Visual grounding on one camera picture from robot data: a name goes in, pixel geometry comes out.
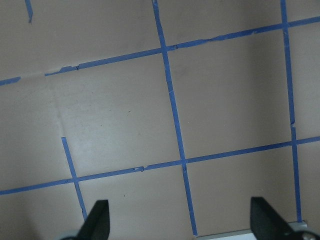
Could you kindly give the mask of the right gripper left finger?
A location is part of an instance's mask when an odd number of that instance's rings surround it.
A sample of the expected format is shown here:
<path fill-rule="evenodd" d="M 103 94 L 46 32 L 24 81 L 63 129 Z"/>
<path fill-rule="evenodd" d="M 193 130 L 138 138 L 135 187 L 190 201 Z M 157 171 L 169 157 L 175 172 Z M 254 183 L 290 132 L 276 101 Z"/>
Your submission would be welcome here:
<path fill-rule="evenodd" d="M 97 200 L 76 237 L 109 237 L 110 228 L 109 201 Z"/>

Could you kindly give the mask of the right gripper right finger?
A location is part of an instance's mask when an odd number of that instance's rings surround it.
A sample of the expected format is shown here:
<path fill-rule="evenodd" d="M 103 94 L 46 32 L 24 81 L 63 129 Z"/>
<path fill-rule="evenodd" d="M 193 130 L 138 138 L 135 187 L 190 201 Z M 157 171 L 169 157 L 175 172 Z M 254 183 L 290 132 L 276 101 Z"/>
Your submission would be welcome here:
<path fill-rule="evenodd" d="M 255 237 L 298 236 L 263 197 L 250 199 L 250 229 Z"/>

